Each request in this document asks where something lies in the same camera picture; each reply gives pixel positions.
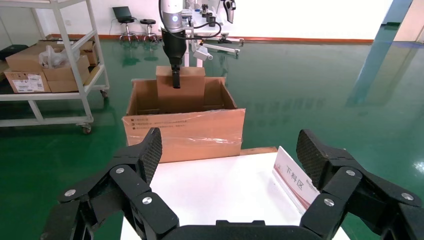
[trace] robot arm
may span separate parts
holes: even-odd
[[[212,36],[202,37],[186,37],[186,30],[183,25],[182,0],[158,0],[159,1],[159,15],[162,21],[162,39],[163,51],[169,58],[172,70],[172,85],[175,89],[180,88],[180,67],[183,63],[183,56],[186,52],[186,40],[200,40],[216,37],[221,33],[221,25],[214,22],[219,27],[219,31]],[[201,26],[195,26],[195,29],[202,28],[209,23]]]

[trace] white sign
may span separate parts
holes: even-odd
[[[44,92],[44,85],[40,75],[28,74],[27,80],[13,80],[18,93]]]
[[[297,208],[301,212],[308,209],[320,192],[312,185],[312,180],[308,175],[281,146],[278,148],[274,169],[277,173],[276,177],[282,180],[283,184],[287,185],[293,193],[293,195],[289,194],[289,197]]]

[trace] textured finger pad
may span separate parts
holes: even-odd
[[[320,190],[320,178],[328,159],[320,152],[322,144],[315,135],[307,129],[301,130],[297,139],[297,158],[303,166],[306,174],[312,180],[312,184]]]
[[[159,128],[154,128],[151,135],[147,135],[144,140],[147,141],[147,148],[140,154],[139,159],[144,166],[146,183],[150,184],[162,156],[161,131]]]

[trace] cardboard box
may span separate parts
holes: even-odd
[[[47,46],[50,45],[54,49],[63,50],[65,49],[64,42],[61,40],[57,41],[49,41],[49,40],[40,40],[37,45]],[[88,57],[88,61],[90,66],[97,66],[99,64],[99,58],[96,52],[96,42],[95,41],[87,41],[80,48],[79,52],[81,55],[86,55]]]
[[[84,84],[90,76],[89,60],[86,55],[79,56],[76,62],[82,83]],[[66,93],[78,91],[77,82],[70,65],[59,68],[44,68],[44,75],[52,93]]]
[[[79,48],[79,50],[82,55],[86,55],[88,57],[90,66],[97,66],[99,64],[99,58],[96,52],[96,42],[87,41]]]
[[[0,60],[0,82],[6,78],[4,72],[9,69],[8,64],[5,61]]]
[[[156,80],[135,80],[126,116],[122,118],[128,145],[140,143],[150,128],[160,128],[161,163],[238,156],[245,109],[237,108],[224,77],[205,77],[201,111],[166,114],[159,103]],[[183,103],[180,98],[174,100]]]
[[[46,76],[42,71],[4,71],[14,93],[50,93]]]
[[[39,54],[46,51],[46,46],[33,45],[16,54],[6,57],[6,62],[13,72],[41,72]]]
[[[189,113],[203,110],[205,69],[203,67],[181,67],[181,88],[174,88],[171,66],[157,66],[158,106],[164,112]]]

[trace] laptop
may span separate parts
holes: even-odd
[[[118,21],[126,21],[126,20],[133,19],[128,6],[116,6],[116,7],[112,7],[112,9]]]

